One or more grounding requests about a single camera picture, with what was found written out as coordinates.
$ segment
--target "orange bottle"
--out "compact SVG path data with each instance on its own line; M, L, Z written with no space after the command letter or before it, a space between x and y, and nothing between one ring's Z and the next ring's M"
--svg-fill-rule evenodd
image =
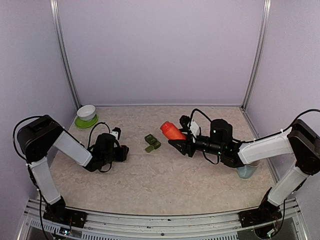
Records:
M163 135L165 135L169 140L186 140L186 136L171 122L166 121L160 127Z

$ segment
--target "transparent container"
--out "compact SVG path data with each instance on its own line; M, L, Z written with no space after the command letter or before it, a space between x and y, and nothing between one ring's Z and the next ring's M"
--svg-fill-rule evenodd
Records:
M248 165L238 167L237 172L238 172L239 178L241 178L241 179L250 178L255 173L255 171L257 170L259 165L260 165L260 161L255 161L255 162L250 163Z

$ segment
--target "green plate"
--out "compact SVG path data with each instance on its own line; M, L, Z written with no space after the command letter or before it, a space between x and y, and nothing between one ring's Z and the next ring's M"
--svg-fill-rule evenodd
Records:
M74 124L80 129L87 129L95 125L97 121L98 115L96 114L90 121L83 121L79 117L77 117Z

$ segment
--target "bowl on plate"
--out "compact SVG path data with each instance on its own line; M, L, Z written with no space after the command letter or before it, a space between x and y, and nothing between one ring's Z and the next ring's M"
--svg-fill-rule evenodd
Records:
M76 114L82 121L90 121L96 115L96 107L93 105L85 105L79 108Z

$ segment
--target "beige table surface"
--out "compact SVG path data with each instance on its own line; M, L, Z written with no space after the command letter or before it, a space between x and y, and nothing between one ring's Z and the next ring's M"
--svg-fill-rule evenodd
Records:
M50 168L53 180L68 206L107 213L134 215L190 215L216 213L258 206L274 185L266 161L261 161L250 179L240 179L236 169L212 165L200 152L183 156L167 143L159 127L165 121L177 127L193 106L98 107L99 122L122 130L120 144L130 148L125 162L115 162L108 173L88 172L58 152ZM233 125L236 139L253 135L237 107L198 107L212 120L223 118ZM195 121L203 135L210 123L199 113ZM70 133L87 145L90 130L70 127ZM107 132L98 126L92 135ZM146 153L144 137L153 134L162 146Z

